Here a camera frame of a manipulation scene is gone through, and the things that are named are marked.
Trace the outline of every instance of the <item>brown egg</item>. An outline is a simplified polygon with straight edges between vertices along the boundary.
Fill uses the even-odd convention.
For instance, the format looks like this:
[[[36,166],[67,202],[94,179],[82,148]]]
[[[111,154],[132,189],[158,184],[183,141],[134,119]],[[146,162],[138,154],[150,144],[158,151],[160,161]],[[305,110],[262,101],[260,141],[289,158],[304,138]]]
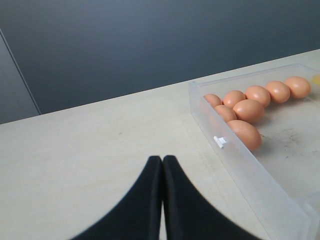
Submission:
[[[264,107],[267,107],[270,103],[271,97],[268,90],[262,86],[250,86],[245,91],[247,99],[256,100],[261,103]]]
[[[206,95],[203,96],[205,98],[205,100],[211,105],[211,107],[215,108],[218,105],[222,105],[222,101],[221,99],[215,95],[215,94],[211,94],[208,93]]]
[[[231,120],[236,120],[237,116],[235,114],[235,112],[225,106],[225,105],[218,105],[214,108],[214,110],[221,116],[221,118],[227,123]]]
[[[310,83],[300,76],[289,77],[284,81],[284,84],[289,87],[291,97],[295,99],[304,98],[311,92]]]
[[[256,123],[265,115],[264,106],[260,102],[252,99],[238,102],[234,105],[233,111],[239,120],[248,123]]]
[[[271,101],[282,104],[290,98],[290,89],[281,81],[271,81],[264,87],[268,90]]]
[[[227,124],[250,151],[254,151],[261,146],[261,135],[250,123],[241,120],[232,120]]]
[[[246,95],[242,91],[233,90],[228,92],[223,98],[223,104],[229,108],[233,108],[236,103],[245,100]]]

